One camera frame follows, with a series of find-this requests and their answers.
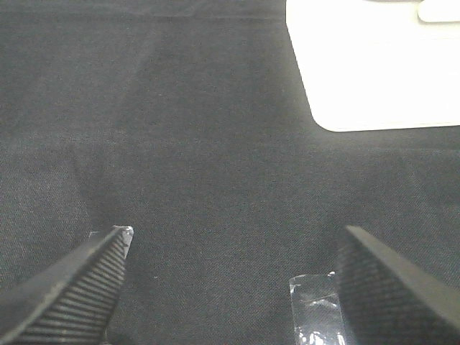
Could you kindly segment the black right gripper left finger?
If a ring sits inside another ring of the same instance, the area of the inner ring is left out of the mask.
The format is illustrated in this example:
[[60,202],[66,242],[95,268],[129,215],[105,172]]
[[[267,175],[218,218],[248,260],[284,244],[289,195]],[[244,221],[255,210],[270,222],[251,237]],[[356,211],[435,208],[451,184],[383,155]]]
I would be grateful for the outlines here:
[[107,344],[133,239],[130,226],[94,231],[68,255],[1,294],[2,344]]

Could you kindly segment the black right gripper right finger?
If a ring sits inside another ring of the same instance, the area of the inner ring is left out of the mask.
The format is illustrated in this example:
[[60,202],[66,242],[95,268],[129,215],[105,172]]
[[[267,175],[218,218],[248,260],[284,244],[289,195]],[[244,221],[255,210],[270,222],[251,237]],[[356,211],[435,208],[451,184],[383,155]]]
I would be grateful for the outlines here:
[[459,291],[358,226],[338,245],[336,288],[356,344],[458,344]]

